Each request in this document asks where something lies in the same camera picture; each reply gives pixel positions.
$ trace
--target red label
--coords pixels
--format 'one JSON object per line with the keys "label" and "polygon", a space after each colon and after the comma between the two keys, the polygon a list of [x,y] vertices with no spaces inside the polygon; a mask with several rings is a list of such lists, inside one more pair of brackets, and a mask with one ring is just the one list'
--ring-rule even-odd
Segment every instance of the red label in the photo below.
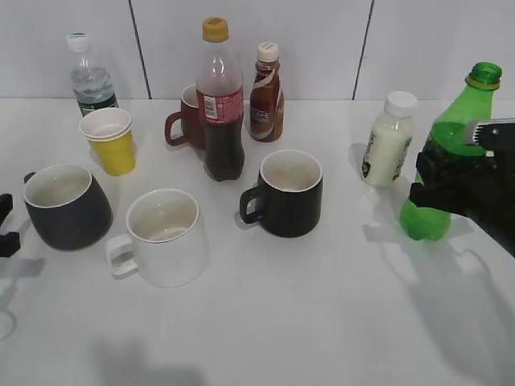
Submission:
{"label": "red label", "polygon": [[200,119],[209,123],[224,124],[237,121],[243,115],[243,87],[224,96],[209,96],[196,91]]}

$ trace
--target bottle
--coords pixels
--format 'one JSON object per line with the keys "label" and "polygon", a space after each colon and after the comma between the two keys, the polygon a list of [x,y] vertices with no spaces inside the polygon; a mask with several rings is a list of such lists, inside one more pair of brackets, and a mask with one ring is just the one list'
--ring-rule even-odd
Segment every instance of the bottle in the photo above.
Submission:
{"label": "bottle", "polygon": [[216,181],[238,179],[245,161],[241,145],[243,77],[225,46],[229,38],[227,22],[208,18],[202,29],[206,45],[196,94],[206,134],[205,163]]}
{"label": "bottle", "polygon": [[250,93],[250,135],[256,141],[272,142],[281,137],[284,95],[279,79],[279,46],[257,46],[256,80]]}
{"label": "bottle", "polygon": [[118,107],[109,73],[93,54],[89,37],[84,33],[68,36],[68,47],[76,53],[72,70],[75,98],[83,116],[104,107]]}
{"label": "bottle", "polygon": [[[471,120],[489,119],[493,92],[500,87],[501,68],[491,63],[478,63],[465,79],[467,86],[456,100],[436,118],[422,152],[434,162],[452,162],[453,167],[470,167],[486,150],[467,146],[463,135]],[[430,207],[417,207],[409,199],[401,210],[400,223],[414,240],[437,241],[451,225],[451,214]]]}
{"label": "bottle", "polygon": [[409,92],[391,92],[384,112],[372,124],[369,145],[361,169],[365,181],[376,187],[390,187],[401,174],[413,137],[413,112],[417,98]]}

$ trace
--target tile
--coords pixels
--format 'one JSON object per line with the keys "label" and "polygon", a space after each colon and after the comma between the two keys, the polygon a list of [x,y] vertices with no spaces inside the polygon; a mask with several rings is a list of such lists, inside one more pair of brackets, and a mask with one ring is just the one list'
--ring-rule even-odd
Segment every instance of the tile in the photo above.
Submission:
{"label": "tile", "polygon": [[505,70],[496,97],[515,98],[514,13],[511,0],[377,0],[356,98],[452,99],[480,61]]}
{"label": "tile", "polygon": [[202,21],[229,22],[229,42],[240,61],[246,96],[255,75],[258,44],[275,41],[287,99],[350,99],[356,79],[369,1],[240,2],[133,0],[154,98],[178,98],[196,78]]}
{"label": "tile", "polygon": [[2,0],[0,97],[73,97],[66,36],[89,33],[118,98],[147,98],[126,0]]}

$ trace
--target paper cup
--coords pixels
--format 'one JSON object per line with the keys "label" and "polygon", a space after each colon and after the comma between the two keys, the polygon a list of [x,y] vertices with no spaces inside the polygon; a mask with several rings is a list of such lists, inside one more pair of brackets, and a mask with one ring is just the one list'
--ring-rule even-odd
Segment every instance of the paper cup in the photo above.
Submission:
{"label": "paper cup", "polygon": [[79,131],[108,175],[124,175],[136,166],[131,123],[130,114],[118,108],[95,110],[80,120]]}

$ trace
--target yellow bottle cap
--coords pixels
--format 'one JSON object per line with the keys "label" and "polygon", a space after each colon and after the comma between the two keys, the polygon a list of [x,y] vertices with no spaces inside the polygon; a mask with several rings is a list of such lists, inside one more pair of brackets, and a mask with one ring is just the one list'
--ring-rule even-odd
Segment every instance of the yellow bottle cap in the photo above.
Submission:
{"label": "yellow bottle cap", "polygon": [[202,22],[202,38],[210,43],[221,43],[229,38],[229,26],[224,18],[206,18]]}

